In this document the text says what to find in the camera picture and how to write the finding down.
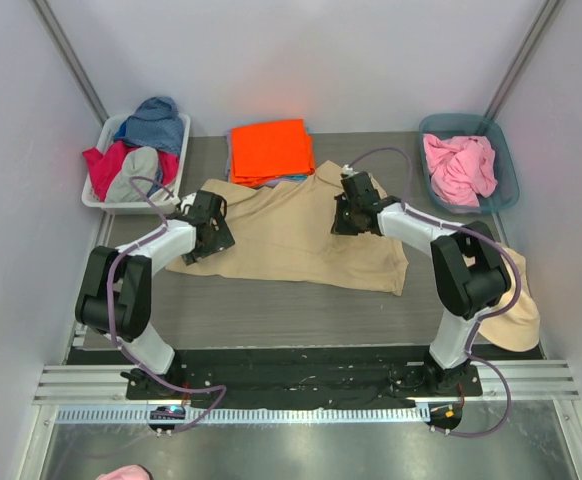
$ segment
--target blue clothing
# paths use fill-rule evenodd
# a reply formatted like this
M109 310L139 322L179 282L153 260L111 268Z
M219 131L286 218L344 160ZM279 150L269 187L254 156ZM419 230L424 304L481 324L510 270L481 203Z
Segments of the blue clothing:
M170 97L151 97L120 125L113 141L180 155L184 124Z
M155 181L162 183L163 179L164 179L164 172L162 171L162 166L158 163L158 169L155 172ZM153 186L149 189L149 193L147 193L147 197L151 197L151 195L153 195L158 190L160 190L160 185L156 185L154 183Z

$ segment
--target metal floor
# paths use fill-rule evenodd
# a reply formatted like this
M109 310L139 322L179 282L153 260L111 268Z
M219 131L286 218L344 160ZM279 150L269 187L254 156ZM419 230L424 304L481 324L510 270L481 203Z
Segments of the metal floor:
M468 403L460 429L484 430L503 408ZM156 480L577 478L551 401L514 402L504 427L481 439L432 434L422 423L234 425L146 437L120 451L147 429L58 425L41 479L90 480L128 464L143 465Z
M491 217L462 217L436 210L426 191L417 133L347 133L313 135L317 164L339 165L377 147L400 146L415 161L414 207L448 220L484 220L497 237ZM191 138L181 194L200 188L208 178L224 179L224 137ZM360 163L390 194L401 196L406 161L380 152ZM119 216L109 245L135 240L158 225L155 216ZM234 280L162 271L154 277L152 322L175 348L425 344L437 331L442 305L430 260L404 246L409 259L401 297L311 283ZM92 332L85 349L109 349Z

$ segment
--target robotic arm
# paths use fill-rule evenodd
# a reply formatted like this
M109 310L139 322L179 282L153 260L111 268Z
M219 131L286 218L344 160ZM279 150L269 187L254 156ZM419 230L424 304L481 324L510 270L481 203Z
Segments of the robotic arm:
M187 263L229 248L235 244L224 217L226 200L204 190L186 197L167 220L166 232L153 241L156 233L140 238L116 270L114 281L115 327L118 342L139 362L162 376L171 385L184 383L182 362L177 352L162 340L150 322L151 280L167 263L182 256ZM91 252L75 307L76 319L110 338L107 311L107 276L113 260L132 244L117 248L96 247ZM144 390L168 396L172 392L152 381L142 370L125 376L142 382Z
M336 197L336 218L331 229L338 235L371 232L397 238L433 260L438 296L444 306L438 333L425 355L416 382L432 393L454 388L469 367L467 348L477 320L495 307L511 287L511 279L497 251L466 233L441 228L440 219L408 207L396 197L381 199L366 172L345 167ZM444 222L493 239L483 222L469 225ZM464 257L473 259L467 266Z

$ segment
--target orange folded cloth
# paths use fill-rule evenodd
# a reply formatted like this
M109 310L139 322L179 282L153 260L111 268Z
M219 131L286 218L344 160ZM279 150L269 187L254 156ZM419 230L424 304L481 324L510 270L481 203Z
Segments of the orange folded cloth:
M231 182L257 187L286 175L311 175L315 160L304 122L282 120L231 130Z

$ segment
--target pink cloth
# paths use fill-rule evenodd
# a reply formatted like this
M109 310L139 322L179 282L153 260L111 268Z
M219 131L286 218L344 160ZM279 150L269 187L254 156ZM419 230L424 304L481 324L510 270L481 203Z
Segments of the pink cloth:
M495 151L486 137L440 140L427 133L424 152L433 191L447 203L478 207L478 194L488 197L498 184L493 175Z
M115 472L100 475L96 480L150 480L147 471L137 465L118 468Z

